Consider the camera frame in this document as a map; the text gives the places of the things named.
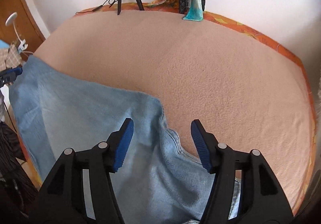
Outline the orange floral bed sheet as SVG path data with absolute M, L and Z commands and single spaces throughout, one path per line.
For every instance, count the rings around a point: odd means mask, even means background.
M 138 6 L 136 6 L 133 2 L 130 3 L 124 3 L 122 5 L 125 9 L 125 11 L 138 11 Z M 97 11 L 92 11 L 93 8 L 90 9 L 85 9 L 80 12 L 76 12 L 74 16 L 80 16 L 80 15 L 86 15 L 86 14 L 92 14 L 92 13 L 99 13 L 99 12 L 116 12 L 117 11 L 117 6 L 105 6 L 100 8 Z M 171 6 L 166 6 L 164 4 L 161 4 L 159 6 L 148 6 L 147 3 L 144 4 L 144 9 L 145 11 L 158 11 L 158 12 L 169 12 L 169 13 L 179 13 L 179 9 L 176 7 L 171 7 Z M 313 94 L 311 91 L 311 86 L 307 77 L 307 72 L 304 68 L 304 65 L 301 61 L 301 59 L 296 56 L 294 53 L 292 53 L 290 50 L 286 49 L 284 46 L 279 44 L 278 42 L 274 41 L 273 39 L 269 38 L 268 36 L 264 35 L 263 33 L 260 33 L 256 31 L 255 29 L 248 27 L 240 22 L 234 21 L 232 19 L 229 19 L 225 16 L 215 14 L 212 12 L 207 12 L 205 11 L 205 20 L 208 20 L 210 22 L 216 23 L 218 25 L 224 26 L 226 28 L 232 29 L 234 31 L 237 31 L 241 34 L 244 34 L 248 37 L 253 38 L 256 41 L 259 41 L 260 43 L 272 48 L 274 51 L 278 52 L 279 54 L 283 55 L 284 57 L 288 58 L 290 61 L 292 61 L 294 64 L 296 64 L 305 79 L 305 84 L 307 87 L 307 94 L 309 98 L 309 104 L 311 108 L 311 127 L 312 127 L 312 136 L 311 136 L 311 144 L 310 144 L 310 154 L 309 154 L 309 162 L 307 166 L 307 170 L 305 172 L 304 176 L 304 182 L 302 186 L 299 188 L 299 195 L 296 199 L 296 202 L 292 208 L 294 215 L 299 212 L 299 208 L 303 204 L 305 195 L 307 193 L 310 180 L 312 178 L 312 173 L 313 173 L 313 168 L 315 166 L 315 157 L 316 157 L 316 143 L 317 143 L 317 138 L 316 138 L 316 132 L 317 132 L 317 115 L 316 115 L 316 109 L 315 109 L 315 102 L 313 99 Z

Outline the white small desk lamp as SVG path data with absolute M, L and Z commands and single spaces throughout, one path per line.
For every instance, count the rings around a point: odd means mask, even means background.
M 18 47 L 17 51 L 19 54 L 21 54 L 23 51 L 27 50 L 28 44 L 26 43 L 25 39 L 22 39 L 17 31 L 15 20 L 17 18 L 17 12 L 11 13 L 11 15 L 8 16 L 7 20 L 5 21 L 5 26 L 10 27 L 12 26 L 16 35 L 16 38 L 18 40 Z

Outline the peach fleece blanket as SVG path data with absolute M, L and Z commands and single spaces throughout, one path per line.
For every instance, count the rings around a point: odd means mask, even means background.
M 193 119 L 235 150 L 260 150 L 298 211 L 314 165 L 315 116 L 302 66 L 282 46 L 218 18 L 127 10 L 66 20 L 35 56 L 69 76 L 158 98 L 190 153 Z

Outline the wooden door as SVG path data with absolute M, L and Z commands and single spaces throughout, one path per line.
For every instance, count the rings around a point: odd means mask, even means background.
M 16 12 L 16 28 L 6 26 L 7 18 Z M 18 41 L 16 34 L 28 44 L 27 51 L 35 52 L 45 41 L 45 37 L 36 24 L 25 0 L 1 0 L 1 40 L 10 44 Z

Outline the light blue denim pants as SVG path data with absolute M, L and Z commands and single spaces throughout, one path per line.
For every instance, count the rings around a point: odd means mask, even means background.
M 112 185 L 125 223 L 198 223 L 214 177 L 181 145 L 155 97 L 78 80 L 36 57 L 9 87 L 17 128 L 40 177 L 68 147 L 91 149 L 126 118 L 134 135 Z

